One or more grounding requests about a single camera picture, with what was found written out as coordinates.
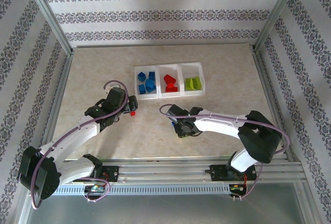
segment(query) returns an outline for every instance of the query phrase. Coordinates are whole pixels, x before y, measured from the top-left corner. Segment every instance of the metal bracket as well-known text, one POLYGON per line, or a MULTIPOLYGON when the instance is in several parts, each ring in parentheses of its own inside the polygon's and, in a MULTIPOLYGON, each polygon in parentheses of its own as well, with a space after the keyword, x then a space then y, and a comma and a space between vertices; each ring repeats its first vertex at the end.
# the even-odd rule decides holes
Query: metal bracket
POLYGON ((102 166, 102 172, 109 176, 108 182, 117 182, 118 180, 118 166, 102 166))
MULTIPOLYGON (((228 177, 227 165, 211 165, 209 170, 205 170, 206 173, 210 174, 212 182, 226 182, 234 181, 232 177, 228 177)), ((248 181, 255 181, 257 178, 255 166, 249 167, 245 173, 248 181)))

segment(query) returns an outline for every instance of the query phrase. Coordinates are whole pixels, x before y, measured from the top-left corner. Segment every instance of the white plastic tray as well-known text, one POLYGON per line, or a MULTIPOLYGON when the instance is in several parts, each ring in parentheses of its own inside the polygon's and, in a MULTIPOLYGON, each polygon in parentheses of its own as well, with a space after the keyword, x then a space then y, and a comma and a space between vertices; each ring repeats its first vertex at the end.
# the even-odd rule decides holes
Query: white plastic tray
POLYGON ((172 98, 172 97, 186 97, 186 96, 200 96, 206 92, 206 83, 203 76, 202 66, 200 62, 196 63, 182 63, 182 64, 166 64, 166 65, 149 65, 138 66, 134 68, 134 91, 137 100, 159 99, 159 98, 172 98), (148 79, 150 71, 155 72, 156 90, 145 94, 139 93, 138 85, 145 84, 138 80, 138 74, 143 72, 148 79), (170 75, 176 79, 175 87, 178 87, 178 92, 166 92, 166 83, 164 81, 165 75, 170 75), (199 77, 202 88, 199 91, 186 91, 185 79, 199 77))

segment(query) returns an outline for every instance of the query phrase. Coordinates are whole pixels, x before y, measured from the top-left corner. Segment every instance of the speckled tabletop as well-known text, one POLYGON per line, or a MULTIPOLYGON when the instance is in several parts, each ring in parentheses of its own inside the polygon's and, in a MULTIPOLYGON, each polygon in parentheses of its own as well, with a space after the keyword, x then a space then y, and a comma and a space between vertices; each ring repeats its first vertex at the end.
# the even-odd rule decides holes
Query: speckled tabletop
POLYGON ((99 159, 231 155, 241 141, 213 132, 180 139, 169 119, 159 114, 166 103, 216 113, 248 114, 258 110, 271 120, 248 44, 79 48, 74 52, 54 137, 73 126, 88 107, 106 97, 103 85, 120 80, 134 94, 134 67, 201 62, 206 95, 141 100, 136 116, 120 121, 88 140, 69 158, 90 153, 99 159))

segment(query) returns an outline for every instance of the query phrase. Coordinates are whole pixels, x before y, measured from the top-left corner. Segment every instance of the green cube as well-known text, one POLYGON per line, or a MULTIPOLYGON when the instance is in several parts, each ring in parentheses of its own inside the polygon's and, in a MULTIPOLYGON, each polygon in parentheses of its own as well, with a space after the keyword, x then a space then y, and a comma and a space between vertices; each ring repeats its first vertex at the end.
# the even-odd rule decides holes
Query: green cube
POLYGON ((193 78, 192 81, 193 81, 193 88, 194 88, 196 91, 201 90, 202 85, 201 85, 201 82, 200 82, 200 78, 199 78, 199 77, 195 77, 195 78, 193 78))
POLYGON ((185 79, 185 90, 186 91, 194 91, 193 78, 185 79))

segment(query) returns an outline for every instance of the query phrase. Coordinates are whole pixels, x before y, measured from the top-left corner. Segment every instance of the floral pattern wall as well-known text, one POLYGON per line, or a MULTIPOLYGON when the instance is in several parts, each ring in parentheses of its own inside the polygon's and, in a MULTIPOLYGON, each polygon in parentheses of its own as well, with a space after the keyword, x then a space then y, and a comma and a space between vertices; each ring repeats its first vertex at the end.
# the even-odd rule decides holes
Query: floral pattern wall
POLYGON ((331 223, 331 0, 288 0, 262 60, 323 223, 331 223))
POLYGON ((47 0, 73 47, 254 44, 276 0, 47 0))
POLYGON ((39 147, 66 54, 35 0, 0 0, 0 223, 10 223, 23 151, 39 147))

